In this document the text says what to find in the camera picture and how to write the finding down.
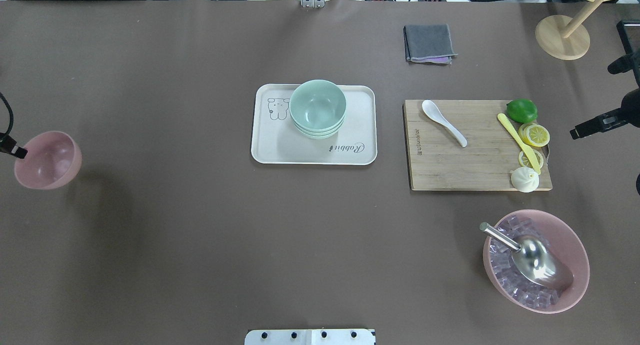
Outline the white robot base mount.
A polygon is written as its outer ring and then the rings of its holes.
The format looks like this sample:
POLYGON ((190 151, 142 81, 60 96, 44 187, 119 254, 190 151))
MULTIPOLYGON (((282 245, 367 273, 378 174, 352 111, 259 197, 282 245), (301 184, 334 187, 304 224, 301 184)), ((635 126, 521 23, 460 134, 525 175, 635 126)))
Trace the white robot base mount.
POLYGON ((366 328, 254 329, 245 345, 375 345, 377 336, 366 328))

